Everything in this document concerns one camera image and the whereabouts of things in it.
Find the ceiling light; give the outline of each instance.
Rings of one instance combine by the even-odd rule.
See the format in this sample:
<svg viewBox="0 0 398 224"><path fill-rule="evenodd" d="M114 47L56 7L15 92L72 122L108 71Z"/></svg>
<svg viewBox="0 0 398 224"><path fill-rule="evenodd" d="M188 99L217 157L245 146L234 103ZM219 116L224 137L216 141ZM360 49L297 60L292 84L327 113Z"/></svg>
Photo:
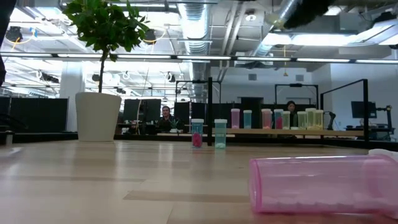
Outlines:
<svg viewBox="0 0 398 224"><path fill-rule="evenodd" d="M1 53L3 57L52 57L51 54L40 54L40 53Z"/></svg>
<svg viewBox="0 0 398 224"><path fill-rule="evenodd" d="M348 63L349 59L298 58L298 62Z"/></svg>
<svg viewBox="0 0 398 224"><path fill-rule="evenodd" d="M368 29L358 35L354 35L350 37L349 43L363 43L372 39L373 37L381 34L382 32L390 29L392 26L379 26L373 27L372 29Z"/></svg>
<svg viewBox="0 0 398 224"><path fill-rule="evenodd" d="M380 45L395 45L398 44L398 35L388 38L380 43Z"/></svg>
<svg viewBox="0 0 398 224"><path fill-rule="evenodd" d="M118 55L118 58L136 58L136 59L170 59L170 55Z"/></svg>
<svg viewBox="0 0 398 224"><path fill-rule="evenodd" d="M59 57L70 58L101 58L101 54L58 54Z"/></svg>
<svg viewBox="0 0 398 224"><path fill-rule="evenodd" d="M289 45L292 43L292 39L286 34L268 34L262 44L264 45Z"/></svg>
<svg viewBox="0 0 398 224"><path fill-rule="evenodd" d="M196 56L196 55L181 55L178 59L183 60L231 60L229 56Z"/></svg>
<svg viewBox="0 0 398 224"><path fill-rule="evenodd" d="M246 16L246 21L255 21L256 20L256 15L247 15Z"/></svg>
<svg viewBox="0 0 398 224"><path fill-rule="evenodd" d="M397 64L398 60L356 60L355 63Z"/></svg>
<svg viewBox="0 0 398 224"><path fill-rule="evenodd" d="M278 57L238 57L236 60L259 61L259 62L289 62L290 58Z"/></svg>
<svg viewBox="0 0 398 224"><path fill-rule="evenodd" d="M292 44L306 46L343 46L350 36L341 34L299 34L293 37Z"/></svg>

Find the pink liquid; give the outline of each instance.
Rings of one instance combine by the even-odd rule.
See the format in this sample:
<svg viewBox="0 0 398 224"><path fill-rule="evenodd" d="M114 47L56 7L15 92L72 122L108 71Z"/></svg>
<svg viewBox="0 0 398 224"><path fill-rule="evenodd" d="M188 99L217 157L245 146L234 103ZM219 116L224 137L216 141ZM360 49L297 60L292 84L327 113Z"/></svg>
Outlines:
<svg viewBox="0 0 398 224"><path fill-rule="evenodd" d="M282 127L283 127L283 120L282 120L282 117L280 116L276 119L275 128L282 129Z"/></svg>

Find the man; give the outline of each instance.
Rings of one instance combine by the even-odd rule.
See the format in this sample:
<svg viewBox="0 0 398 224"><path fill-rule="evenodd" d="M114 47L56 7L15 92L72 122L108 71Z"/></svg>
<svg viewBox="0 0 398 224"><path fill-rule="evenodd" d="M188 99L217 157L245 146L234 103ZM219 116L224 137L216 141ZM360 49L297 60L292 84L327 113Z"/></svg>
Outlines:
<svg viewBox="0 0 398 224"><path fill-rule="evenodd" d="M170 108L164 106L162 108L162 118L157 122L157 129L162 132L169 132L172 129L172 122L177 122L178 119L174 118L170 114ZM180 122L177 123L177 129L181 129L182 125Z"/></svg>

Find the black metal frame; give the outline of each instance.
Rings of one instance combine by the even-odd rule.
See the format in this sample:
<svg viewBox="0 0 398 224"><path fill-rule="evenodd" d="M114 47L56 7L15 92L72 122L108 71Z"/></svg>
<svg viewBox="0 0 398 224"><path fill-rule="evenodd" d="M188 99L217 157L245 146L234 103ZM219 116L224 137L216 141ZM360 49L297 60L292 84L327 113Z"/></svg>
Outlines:
<svg viewBox="0 0 398 224"><path fill-rule="evenodd" d="M177 91L178 91L178 84L179 83L206 84L208 82L209 81L201 81L201 80L196 80L196 81L181 81L181 80L179 80L179 81L175 81L175 101L177 102L177 95L178 95ZM219 101L221 103L221 81L215 81L215 82L212 81L211 82L211 90L213 90L213 83L218 83L220 85L220 98L219 98Z"/></svg>
<svg viewBox="0 0 398 224"><path fill-rule="evenodd" d="M176 81L175 82L175 101L177 102L177 91L178 91L178 84L179 83L192 83L192 84L205 84L207 83L208 89L207 89L207 135L211 136L211 132L213 130L213 83L218 83L220 85L220 95L219 95L219 101L221 104L221 81L213 81L212 77L209 77L207 81L201 81L201 80L192 80L192 81ZM212 139L207 138L207 145L211 146L212 144Z"/></svg>
<svg viewBox="0 0 398 224"><path fill-rule="evenodd" d="M278 104L278 94L277 94L277 88L278 86L289 86L292 88L301 88L303 86L312 86L315 87L315 90L317 92L317 103L316 107L319 109L319 90L318 90L318 85L307 85L307 84L301 84L301 83L293 83L293 84L275 84L275 104Z"/></svg>
<svg viewBox="0 0 398 224"><path fill-rule="evenodd" d="M347 86L350 85L354 85L357 83L363 82L363 103L364 103L364 124L363 124L363 136L364 136L364 140L365 142L369 142L369 90L368 90L368 80L367 79L361 79L343 86L340 86L338 88L334 88L332 90L326 91L324 93L321 93L321 110L323 110L323 95L327 94L327 93L331 93L333 91L345 88Z"/></svg>

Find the pink plastic cylinder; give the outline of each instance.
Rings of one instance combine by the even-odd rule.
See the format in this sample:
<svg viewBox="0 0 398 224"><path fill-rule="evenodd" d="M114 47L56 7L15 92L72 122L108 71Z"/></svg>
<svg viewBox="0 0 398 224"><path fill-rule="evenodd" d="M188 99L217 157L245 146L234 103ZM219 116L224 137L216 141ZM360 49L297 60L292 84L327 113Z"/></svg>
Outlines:
<svg viewBox="0 0 398 224"><path fill-rule="evenodd" d="M231 109L231 127L234 129L239 129L239 109Z"/></svg>
<svg viewBox="0 0 398 224"><path fill-rule="evenodd" d="M272 128L272 111L271 109L262 109L262 128L271 129Z"/></svg>
<svg viewBox="0 0 398 224"><path fill-rule="evenodd" d="M250 160L252 209L269 213L383 213L398 218L398 155Z"/></svg>

